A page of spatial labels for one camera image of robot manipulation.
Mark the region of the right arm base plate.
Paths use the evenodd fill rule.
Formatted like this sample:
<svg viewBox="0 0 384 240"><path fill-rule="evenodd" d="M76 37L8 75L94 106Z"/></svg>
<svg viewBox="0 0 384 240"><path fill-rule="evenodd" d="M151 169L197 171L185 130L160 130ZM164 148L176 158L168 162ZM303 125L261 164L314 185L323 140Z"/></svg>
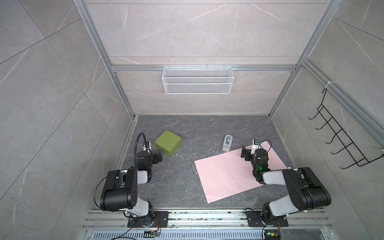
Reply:
<svg viewBox="0 0 384 240"><path fill-rule="evenodd" d="M288 227L289 223L285 216L275 217L262 211L245 210L249 227Z"/></svg>

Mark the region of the pink wrapping paper sheet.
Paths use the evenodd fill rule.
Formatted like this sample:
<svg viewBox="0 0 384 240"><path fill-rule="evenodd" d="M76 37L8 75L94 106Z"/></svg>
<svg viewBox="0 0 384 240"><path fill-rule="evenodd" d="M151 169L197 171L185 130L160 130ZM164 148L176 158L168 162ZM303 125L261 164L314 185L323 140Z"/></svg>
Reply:
<svg viewBox="0 0 384 240"><path fill-rule="evenodd" d="M195 161L207 203L261 186L252 174L252 164L241 158L241 149Z"/></svg>

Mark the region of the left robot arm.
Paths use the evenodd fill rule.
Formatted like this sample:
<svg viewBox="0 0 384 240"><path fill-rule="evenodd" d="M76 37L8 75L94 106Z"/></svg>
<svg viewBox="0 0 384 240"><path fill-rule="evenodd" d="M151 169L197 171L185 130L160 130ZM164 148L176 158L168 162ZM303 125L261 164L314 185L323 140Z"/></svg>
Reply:
<svg viewBox="0 0 384 240"><path fill-rule="evenodd" d="M138 196L138 185L151 181L152 166L162 160L160 154L140 151L135 154L133 167L108 172L100 197L100 209L109 212L123 211L140 221L152 222L155 218L153 206Z"/></svg>

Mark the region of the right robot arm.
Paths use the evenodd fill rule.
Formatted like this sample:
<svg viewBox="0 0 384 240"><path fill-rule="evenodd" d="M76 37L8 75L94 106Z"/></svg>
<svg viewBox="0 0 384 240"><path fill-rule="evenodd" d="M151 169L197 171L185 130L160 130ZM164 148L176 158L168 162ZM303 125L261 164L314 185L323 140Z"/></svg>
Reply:
<svg viewBox="0 0 384 240"><path fill-rule="evenodd" d="M285 186L288 195L263 205L261 220L273 226L286 215L329 206L331 195L309 167L271 170L268 151L258 146L242 148L241 158L252 165L252 174L261 185Z"/></svg>

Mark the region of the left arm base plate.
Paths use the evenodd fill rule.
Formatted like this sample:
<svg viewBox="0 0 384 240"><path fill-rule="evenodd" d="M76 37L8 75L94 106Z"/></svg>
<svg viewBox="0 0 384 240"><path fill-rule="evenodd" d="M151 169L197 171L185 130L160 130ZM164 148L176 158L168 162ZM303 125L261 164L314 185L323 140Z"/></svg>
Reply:
<svg viewBox="0 0 384 240"><path fill-rule="evenodd" d="M131 228L166 228L168 226L170 212L155 211L144 217L129 217L127 227Z"/></svg>

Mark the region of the green gift box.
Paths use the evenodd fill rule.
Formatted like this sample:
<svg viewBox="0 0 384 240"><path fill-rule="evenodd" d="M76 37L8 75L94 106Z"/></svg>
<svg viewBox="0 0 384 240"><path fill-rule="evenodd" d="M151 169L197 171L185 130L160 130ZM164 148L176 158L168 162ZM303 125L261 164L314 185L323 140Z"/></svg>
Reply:
<svg viewBox="0 0 384 240"><path fill-rule="evenodd" d="M181 144L182 138L168 130L155 140L156 148L168 156L172 156Z"/></svg>

